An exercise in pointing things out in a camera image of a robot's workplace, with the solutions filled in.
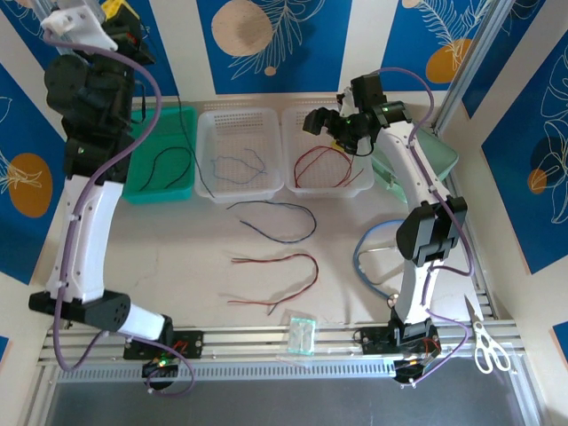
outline white-handled scissors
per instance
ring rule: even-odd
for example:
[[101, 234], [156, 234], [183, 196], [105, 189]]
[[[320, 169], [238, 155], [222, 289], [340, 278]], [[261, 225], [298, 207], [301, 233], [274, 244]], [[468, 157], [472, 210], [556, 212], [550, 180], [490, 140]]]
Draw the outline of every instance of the white-handled scissors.
[[[495, 342], [492, 337], [487, 333], [481, 319], [476, 315], [473, 305], [465, 296], [465, 304], [468, 306], [469, 317], [471, 318], [471, 327], [476, 338], [476, 349], [474, 358], [476, 360], [477, 368], [483, 374], [488, 375], [493, 371], [493, 364], [501, 371], [509, 371], [511, 369], [511, 360], [509, 355], [503, 347]], [[485, 360], [485, 367], [479, 363], [480, 355], [483, 354]]]

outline red wire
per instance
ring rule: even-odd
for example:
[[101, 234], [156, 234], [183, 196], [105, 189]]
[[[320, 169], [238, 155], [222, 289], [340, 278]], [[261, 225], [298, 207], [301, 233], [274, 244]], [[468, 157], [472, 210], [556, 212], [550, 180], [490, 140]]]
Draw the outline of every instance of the red wire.
[[311, 288], [316, 281], [318, 280], [318, 276], [320, 275], [320, 267], [318, 266], [318, 261], [311, 255], [305, 254], [305, 253], [295, 253], [294, 255], [289, 255], [289, 256], [285, 256], [282, 257], [280, 259], [266, 259], [266, 260], [261, 260], [261, 259], [247, 259], [247, 258], [241, 258], [241, 257], [235, 257], [233, 259], [231, 259], [231, 262], [233, 262], [234, 264], [271, 264], [274, 262], [284, 262], [287, 261], [289, 259], [293, 259], [295, 257], [307, 257], [309, 258], [315, 268], [316, 268], [316, 273], [313, 277], [313, 280], [310, 284], [308, 284], [307, 286], [305, 286], [304, 288], [302, 288], [300, 291], [294, 293], [291, 296], [286, 296], [281, 298], [279, 301], [276, 302], [262, 302], [262, 301], [254, 301], [254, 300], [229, 300], [227, 301], [228, 304], [261, 304], [263, 306], [271, 306], [271, 310], [268, 311], [268, 315], [270, 315], [274, 309], [276, 309], [276, 306], [278, 306], [279, 304], [282, 304], [284, 302], [287, 302], [289, 300], [294, 299], [295, 297], [300, 296], [302, 293], [304, 293], [305, 291], [307, 291], [309, 288]]
[[[300, 162], [309, 154], [314, 153], [320, 149], [323, 149], [324, 151], [319, 154], [316, 158], [314, 158], [312, 160], [312, 162], [310, 162], [306, 167], [304, 167], [304, 169], [300, 172], [300, 174], [298, 174], [298, 166], [300, 164]], [[337, 188], [338, 186], [341, 186], [343, 184], [345, 184], [345, 181], [347, 181], [347, 179], [349, 179], [351, 177], [351, 172], [353, 170], [353, 158], [349, 158], [345, 153], [342, 153], [341, 151], [336, 150], [335, 148], [333, 148], [332, 146], [315, 146], [312, 149], [309, 149], [308, 151], [306, 151], [305, 153], [303, 153], [302, 155], [300, 155], [300, 157], [296, 160], [296, 164], [294, 164], [294, 184], [296, 185], [296, 188], [301, 188], [300, 186], [300, 177], [325, 153], [328, 153], [329, 151], [334, 151], [337, 154], [340, 154], [349, 164], [349, 168], [347, 169], [347, 171], [345, 172], [345, 176], [343, 176], [343, 179], [341, 179], [337, 184], [335, 184], [333, 187]], [[352, 180], [350, 180], [349, 182], [347, 182], [345, 185], [343, 186], [348, 186], [351, 184], [351, 182], [353, 182], [356, 178], [359, 177], [359, 175], [363, 172], [363, 170], [361, 170], [356, 177], [354, 177]]]

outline orange circle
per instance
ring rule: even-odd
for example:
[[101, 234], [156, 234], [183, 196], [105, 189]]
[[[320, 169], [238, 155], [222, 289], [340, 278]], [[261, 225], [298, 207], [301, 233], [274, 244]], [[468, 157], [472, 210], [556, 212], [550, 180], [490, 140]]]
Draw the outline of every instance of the orange circle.
[[451, 83], [470, 45], [469, 38], [461, 38], [434, 52], [426, 65], [428, 80], [437, 84]]
[[9, 191], [13, 206], [24, 216], [43, 216], [50, 207], [53, 193], [49, 166], [42, 157], [31, 153], [16, 155], [10, 165]]
[[543, 193], [547, 189], [547, 174], [541, 169], [533, 170], [529, 175], [528, 184], [532, 193]]

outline green plastic tray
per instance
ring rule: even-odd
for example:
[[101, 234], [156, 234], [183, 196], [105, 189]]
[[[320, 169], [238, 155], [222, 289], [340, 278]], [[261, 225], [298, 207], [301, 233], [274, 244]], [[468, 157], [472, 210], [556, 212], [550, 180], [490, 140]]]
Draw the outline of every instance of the green plastic tray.
[[[419, 129], [416, 137], [418, 137], [418, 143], [422, 147], [438, 179], [444, 180], [447, 178], [447, 175], [450, 174], [450, 171], [460, 158], [458, 153], [426, 130]], [[401, 201], [406, 202], [405, 192], [398, 183], [386, 155], [380, 149], [375, 149], [371, 159], [373, 161], [376, 183], [391, 191]]]
[[[132, 125], [136, 138], [154, 113], [146, 110], [146, 120]], [[182, 107], [182, 116], [190, 143], [195, 149], [197, 114], [191, 106]], [[132, 114], [139, 121], [142, 114]], [[187, 200], [192, 195], [194, 159], [188, 148], [177, 107], [163, 108], [154, 131], [130, 159], [122, 197], [133, 204]]]

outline white mesh basket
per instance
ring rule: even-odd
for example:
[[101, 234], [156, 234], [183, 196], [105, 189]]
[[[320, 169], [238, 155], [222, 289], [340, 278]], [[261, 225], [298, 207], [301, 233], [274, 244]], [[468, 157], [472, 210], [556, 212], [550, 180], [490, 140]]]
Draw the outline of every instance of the white mesh basket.
[[284, 186], [278, 116], [270, 108], [209, 111], [199, 117], [195, 191], [217, 203], [269, 200]]
[[[334, 187], [339, 183], [347, 169], [349, 163], [336, 153], [323, 154], [315, 161], [309, 169], [299, 179], [301, 187], [296, 187], [294, 179], [294, 166], [301, 155], [314, 148], [315, 146], [331, 146], [334, 142], [325, 130], [319, 136], [313, 136], [302, 130], [304, 126], [304, 118], [312, 110], [319, 107], [328, 109], [336, 109], [331, 104], [321, 106], [293, 106], [288, 108], [282, 114], [282, 144], [284, 148], [284, 168], [286, 187], [295, 193], [298, 197], [303, 198], [351, 198], [360, 191], [369, 189], [373, 186], [375, 178], [373, 175], [373, 165], [371, 157], [355, 157], [352, 164], [351, 177], [346, 179], [346, 183], [360, 172], [361, 174], [355, 178], [347, 186]], [[368, 152], [368, 143], [359, 142], [361, 152]], [[308, 166], [312, 160], [321, 153], [313, 153], [305, 157], [298, 164], [298, 174]]]

